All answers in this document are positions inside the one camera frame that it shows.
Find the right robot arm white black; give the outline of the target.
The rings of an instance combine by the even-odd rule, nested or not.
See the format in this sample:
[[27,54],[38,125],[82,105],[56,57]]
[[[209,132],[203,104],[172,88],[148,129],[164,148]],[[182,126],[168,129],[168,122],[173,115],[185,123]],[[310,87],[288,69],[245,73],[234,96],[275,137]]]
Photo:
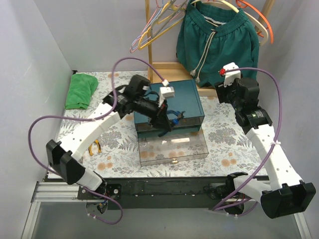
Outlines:
[[220,103],[230,104],[236,122],[265,161],[270,183],[259,182],[244,172],[232,173],[226,179],[226,194],[237,198],[242,193],[261,204],[271,219],[304,212],[316,189],[294,170],[281,145],[275,140],[275,130],[268,113],[259,106],[259,84],[249,78],[236,78],[230,85],[216,83]]

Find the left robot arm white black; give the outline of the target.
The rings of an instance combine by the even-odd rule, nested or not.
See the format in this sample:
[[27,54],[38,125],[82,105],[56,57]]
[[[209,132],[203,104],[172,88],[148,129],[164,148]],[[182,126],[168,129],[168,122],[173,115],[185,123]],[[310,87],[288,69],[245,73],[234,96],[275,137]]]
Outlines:
[[106,193],[106,182],[93,170],[85,168],[79,160],[88,147],[109,127],[126,115],[137,112],[149,118],[156,129],[170,132],[173,123],[167,116],[167,99],[175,96],[173,87],[164,81],[157,100],[146,97],[150,81],[140,75],[132,76],[127,85],[119,86],[103,98],[89,117],[89,122],[78,125],[71,134],[59,142],[51,140],[46,145],[49,166],[69,184],[89,189],[90,195],[101,199]]

